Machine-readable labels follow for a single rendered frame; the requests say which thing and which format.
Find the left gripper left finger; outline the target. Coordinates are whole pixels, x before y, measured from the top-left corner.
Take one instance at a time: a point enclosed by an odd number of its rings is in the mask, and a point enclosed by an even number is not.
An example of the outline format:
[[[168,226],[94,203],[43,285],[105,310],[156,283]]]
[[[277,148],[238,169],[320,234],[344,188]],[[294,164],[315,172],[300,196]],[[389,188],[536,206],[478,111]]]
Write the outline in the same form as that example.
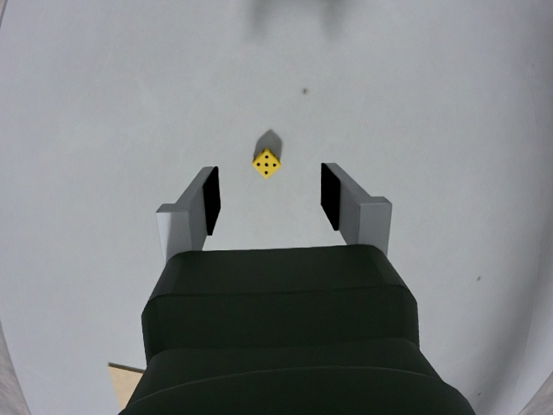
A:
[[[176,203],[163,203],[156,224],[164,268],[177,253],[202,250],[221,210],[218,166],[203,167]]]

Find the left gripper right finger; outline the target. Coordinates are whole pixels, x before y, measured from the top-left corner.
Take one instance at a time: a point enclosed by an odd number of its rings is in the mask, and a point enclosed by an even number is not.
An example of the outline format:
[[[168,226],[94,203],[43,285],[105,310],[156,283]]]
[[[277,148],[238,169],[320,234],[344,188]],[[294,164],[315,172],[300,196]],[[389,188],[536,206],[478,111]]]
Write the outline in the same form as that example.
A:
[[[346,245],[373,245],[388,255],[393,204],[371,197],[337,163],[321,163],[321,206]]]

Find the tan mat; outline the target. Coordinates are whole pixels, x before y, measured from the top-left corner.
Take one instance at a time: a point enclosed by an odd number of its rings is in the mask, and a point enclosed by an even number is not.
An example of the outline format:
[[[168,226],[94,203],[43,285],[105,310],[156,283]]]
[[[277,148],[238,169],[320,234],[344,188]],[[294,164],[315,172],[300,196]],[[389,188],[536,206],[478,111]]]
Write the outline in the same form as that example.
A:
[[[144,371],[111,364],[107,364],[107,369],[118,409],[121,412],[126,407]]]

